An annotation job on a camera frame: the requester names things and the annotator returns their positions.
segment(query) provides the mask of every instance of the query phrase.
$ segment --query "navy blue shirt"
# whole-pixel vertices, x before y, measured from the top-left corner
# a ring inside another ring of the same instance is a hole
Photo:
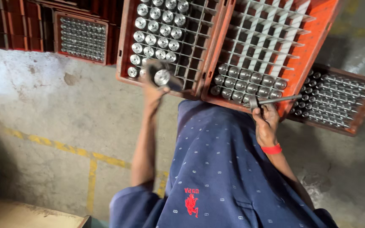
[[[178,136],[165,198],[141,186],[114,195],[111,228],[336,227],[285,182],[243,112],[202,101],[178,106]]]

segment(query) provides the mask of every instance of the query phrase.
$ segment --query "red wristband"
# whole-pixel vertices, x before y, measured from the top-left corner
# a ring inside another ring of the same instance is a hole
[[[270,154],[270,155],[279,154],[279,153],[281,153],[281,151],[283,151],[283,149],[280,146],[280,143],[278,143],[277,145],[275,145],[273,147],[262,147],[261,149],[263,150],[264,153]]]

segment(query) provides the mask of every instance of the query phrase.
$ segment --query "man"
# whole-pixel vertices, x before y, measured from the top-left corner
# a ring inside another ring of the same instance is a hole
[[[114,195],[111,228],[337,227],[289,167],[272,104],[251,117],[202,101],[178,106],[178,137],[164,199],[155,180],[156,115],[163,89],[144,85],[142,128],[131,185]]]

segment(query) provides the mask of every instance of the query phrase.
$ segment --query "right hand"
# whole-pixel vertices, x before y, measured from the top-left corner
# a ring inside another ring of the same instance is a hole
[[[260,147],[273,147],[278,144],[276,131],[280,116],[273,104],[261,105],[252,111],[256,121],[256,139]]]

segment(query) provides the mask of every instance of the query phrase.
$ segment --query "concrete floor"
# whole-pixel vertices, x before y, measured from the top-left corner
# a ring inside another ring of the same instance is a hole
[[[365,75],[365,1],[345,1],[317,62]],[[180,101],[165,96],[159,114],[158,170],[170,167]],[[141,114],[140,88],[114,67],[0,50],[0,196],[107,220]],[[352,138],[286,120],[278,139],[315,205],[339,227],[365,227],[365,122]]]

